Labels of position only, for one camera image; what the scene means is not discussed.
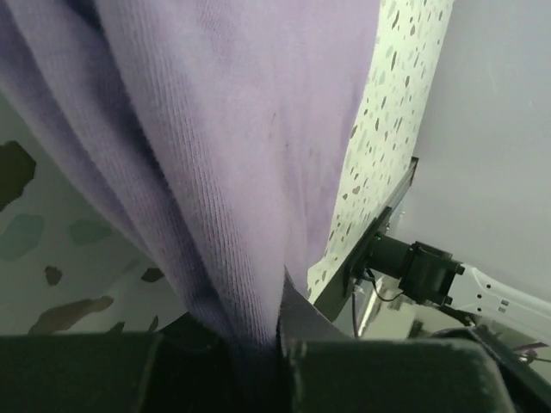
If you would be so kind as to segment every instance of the speckled white surface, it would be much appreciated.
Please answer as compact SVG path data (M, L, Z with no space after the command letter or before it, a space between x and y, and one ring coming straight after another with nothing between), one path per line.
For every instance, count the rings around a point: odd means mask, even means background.
M330 240L325 257L308 274L311 301L404 174L452 4L381 3L375 55ZM0 123L0 145L14 140L36 162L23 194L0 214L0 335L27 334L38 324L71 332L155 330L182 315L155 265L110 230L3 99ZM7 231L22 235L6 240Z
M429 95L453 0L383 0L375 52L359 108L324 258L308 273L321 294L405 174Z

